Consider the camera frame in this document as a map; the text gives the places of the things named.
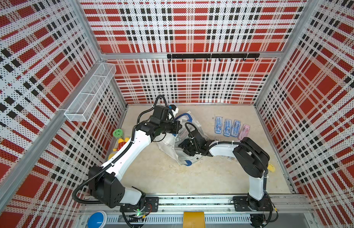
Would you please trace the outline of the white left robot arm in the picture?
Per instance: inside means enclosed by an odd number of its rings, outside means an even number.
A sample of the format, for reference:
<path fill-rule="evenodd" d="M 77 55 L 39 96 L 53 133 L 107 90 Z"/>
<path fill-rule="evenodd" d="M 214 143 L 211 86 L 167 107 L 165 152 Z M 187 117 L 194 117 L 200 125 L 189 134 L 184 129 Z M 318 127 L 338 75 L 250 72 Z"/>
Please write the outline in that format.
<path fill-rule="evenodd" d="M 177 134 L 181 128 L 180 121 L 136 124 L 131 139 L 109 161 L 89 170 L 88 179 L 73 190 L 72 199 L 80 204 L 102 203 L 109 208 L 128 204 L 142 210 L 146 204 L 145 193 L 134 187 L 124 187 L 121 180 L 140 152 L 157 136 Z"/>

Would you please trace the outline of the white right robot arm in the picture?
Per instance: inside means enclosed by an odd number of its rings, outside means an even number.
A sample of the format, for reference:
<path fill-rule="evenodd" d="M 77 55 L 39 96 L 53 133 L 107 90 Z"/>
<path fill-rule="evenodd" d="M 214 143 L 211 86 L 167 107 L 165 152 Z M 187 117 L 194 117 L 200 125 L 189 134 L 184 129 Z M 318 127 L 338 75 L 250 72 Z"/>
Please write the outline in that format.
<path fill-rule="evenodd" d="M 178 145 L 187 155 L 235 157 L 249 176 L 248 196 L 261 201 L 266 193 L 270 156 L 251 138 L 239 142 L 185 139 Z"/>

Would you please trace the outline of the pink compass set case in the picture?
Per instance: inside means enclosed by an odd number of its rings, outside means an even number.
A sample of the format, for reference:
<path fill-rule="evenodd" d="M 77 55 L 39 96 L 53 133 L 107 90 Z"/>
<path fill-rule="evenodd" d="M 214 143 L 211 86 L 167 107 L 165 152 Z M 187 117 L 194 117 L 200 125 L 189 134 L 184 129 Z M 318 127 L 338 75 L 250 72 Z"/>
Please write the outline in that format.
<path fill-rule="evenodd" d="M 250 125 L 248 124 L 244 124 L 241 131 L 240 131 L 240 134 L 238 136 L 238 140 L 243 140 L 245 137 L 248 136 L 249 134 L 249 131 L 250 131 Z"/>

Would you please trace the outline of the blue compass set case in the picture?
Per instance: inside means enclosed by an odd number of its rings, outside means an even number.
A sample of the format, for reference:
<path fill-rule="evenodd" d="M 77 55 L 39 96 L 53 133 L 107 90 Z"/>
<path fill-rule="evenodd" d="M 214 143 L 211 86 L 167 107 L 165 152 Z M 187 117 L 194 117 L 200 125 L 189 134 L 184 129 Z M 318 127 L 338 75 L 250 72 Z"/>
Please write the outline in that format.
<path fill-rule="evenodd" d="M 225 119 L 223 135 L 226 136 L 226 137 L 230 137 L 231 136 L 231 130 L 232 130 L 232 120 Z"/>
<path fill-rule="evenodd" d="M 240 133 L 241 122 L 239 120 L 234 120 L 232 122 L 231 136 L 238 137 Z"/>
<path fill-rule="evenodd" d="M 215 127 L 214 127 L 216 134 L 221 134 L 223 132 L 222 125 L 223 125 L 222 117 L 221 116 L 216 116 L 215 117 Z"/>

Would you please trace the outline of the white canvas bag blue handles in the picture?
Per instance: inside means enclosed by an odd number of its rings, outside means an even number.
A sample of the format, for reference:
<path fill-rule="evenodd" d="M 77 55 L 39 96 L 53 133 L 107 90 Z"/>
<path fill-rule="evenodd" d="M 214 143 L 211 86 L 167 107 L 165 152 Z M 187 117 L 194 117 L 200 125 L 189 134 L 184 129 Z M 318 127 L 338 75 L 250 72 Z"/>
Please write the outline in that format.
<path fill-rule="evenodd" d="M 154 139 L 158 148 L 166 155 L 175 160 L 179 165 L 191 166 L 193 163 L 199 161 L 202 155 L 199 154 L 197 149 L 192 146 L 192 142 L 188 136 L 188 131 L 195 131 L 209 141 L 210 138 L 203 132 L 201 124 L 194 117 L 191 111 L 187 111 L 176 117 L 176 120 L 182 124 L 182 129 L 178 134 L 161 134 Z"/>

